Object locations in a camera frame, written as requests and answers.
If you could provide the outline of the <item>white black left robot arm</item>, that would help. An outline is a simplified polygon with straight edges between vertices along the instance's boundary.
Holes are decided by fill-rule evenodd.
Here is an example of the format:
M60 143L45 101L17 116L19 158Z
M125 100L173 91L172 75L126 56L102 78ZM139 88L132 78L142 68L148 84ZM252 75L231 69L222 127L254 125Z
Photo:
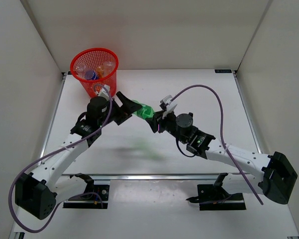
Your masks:
M39 220L47 218L56 206L70 197L94 195L93 180L82 173L60 180L64 171L100 137L101 129L111 122L117 125L129 119L142 105L117 92L119 106L107 94L92 98L87 109L70 130L59 149L40 159L41 165L31 172L21 172L11 188L15 203Z

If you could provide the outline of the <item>blue label clear bottle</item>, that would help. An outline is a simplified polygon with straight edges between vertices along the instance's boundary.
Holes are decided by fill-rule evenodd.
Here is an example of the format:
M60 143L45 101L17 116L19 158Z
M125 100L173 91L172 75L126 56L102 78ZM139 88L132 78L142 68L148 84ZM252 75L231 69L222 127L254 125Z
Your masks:
M97 80L97 79L98 79L98 76L97 76L97 74L96 74L96 72L95 72L94 70L87 70L87 71L85 72L85 76L84 76L84 78L85 78L86 80Z

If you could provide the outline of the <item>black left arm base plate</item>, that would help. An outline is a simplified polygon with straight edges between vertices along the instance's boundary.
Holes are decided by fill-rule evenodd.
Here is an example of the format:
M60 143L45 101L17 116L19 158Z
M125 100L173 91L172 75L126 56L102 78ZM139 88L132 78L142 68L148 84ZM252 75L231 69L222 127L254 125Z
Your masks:
M109 200L110 182L97 180L90 175L76 174L86 182L83 193L63 202L64 209L107 209Z

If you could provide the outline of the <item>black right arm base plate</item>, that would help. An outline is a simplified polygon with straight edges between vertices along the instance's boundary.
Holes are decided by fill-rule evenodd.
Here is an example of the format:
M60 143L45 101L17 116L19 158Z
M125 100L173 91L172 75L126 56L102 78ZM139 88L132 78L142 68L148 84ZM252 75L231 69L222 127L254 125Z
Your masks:
M199 204L200 211L243 211L246 210L242 193L229 194L223 189L223 181L228 173L218 175L213 184L198 184L198 195L186 199L189 203Z

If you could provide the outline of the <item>orange bottle barcode label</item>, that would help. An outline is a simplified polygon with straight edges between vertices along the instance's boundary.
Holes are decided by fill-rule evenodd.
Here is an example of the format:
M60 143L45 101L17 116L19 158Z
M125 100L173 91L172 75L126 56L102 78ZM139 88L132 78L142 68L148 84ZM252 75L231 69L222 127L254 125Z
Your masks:
M115 63L110 61L104 62L103 69L104 69L104 75L107 76L115 69Z

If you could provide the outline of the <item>orange patterned juice bottle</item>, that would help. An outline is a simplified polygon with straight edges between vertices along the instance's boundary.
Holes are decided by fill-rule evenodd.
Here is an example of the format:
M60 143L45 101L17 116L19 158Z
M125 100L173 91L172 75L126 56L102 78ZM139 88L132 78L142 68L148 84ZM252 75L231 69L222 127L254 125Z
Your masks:
M95 72L96 72L99 79L103 78L104 77L104 67L103 67L103 65L97 66L96 69L95 69Z

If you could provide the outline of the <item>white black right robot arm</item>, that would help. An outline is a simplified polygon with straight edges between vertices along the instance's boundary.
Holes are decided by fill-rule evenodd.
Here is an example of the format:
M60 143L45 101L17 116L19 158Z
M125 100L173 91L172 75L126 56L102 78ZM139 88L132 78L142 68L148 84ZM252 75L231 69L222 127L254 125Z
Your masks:
M162 112L156 112L153 117L146 118L146 122L154 133L166 131L176 139L177 144L184 144L191 157L218 161L241 169L254 176L252 186L257 193L278 204L289 202L298 174L283 153L269 155L225 146L213 135L194 126L192 113L178 116L170 113L163 117Z

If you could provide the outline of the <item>green plastic bottle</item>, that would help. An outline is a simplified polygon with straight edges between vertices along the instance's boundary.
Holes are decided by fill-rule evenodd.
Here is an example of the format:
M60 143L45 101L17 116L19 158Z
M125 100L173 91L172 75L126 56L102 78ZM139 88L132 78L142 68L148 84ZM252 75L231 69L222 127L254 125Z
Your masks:
M132 100L133 102L140 104L142 106L141 109L135 111L133 114L143 120L145 120L146 118L152 118L155 111L154 109L146 104L140 103L137 100Z

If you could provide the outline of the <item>clear plastic bottle white cap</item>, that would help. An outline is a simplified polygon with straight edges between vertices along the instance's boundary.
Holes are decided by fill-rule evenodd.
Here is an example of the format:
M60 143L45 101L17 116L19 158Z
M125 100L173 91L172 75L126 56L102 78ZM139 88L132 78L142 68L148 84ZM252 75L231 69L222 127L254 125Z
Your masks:
M78 75L84 75L86 73L87 69L88 69L88 67L83 62L80 62L75 66L75 72Z

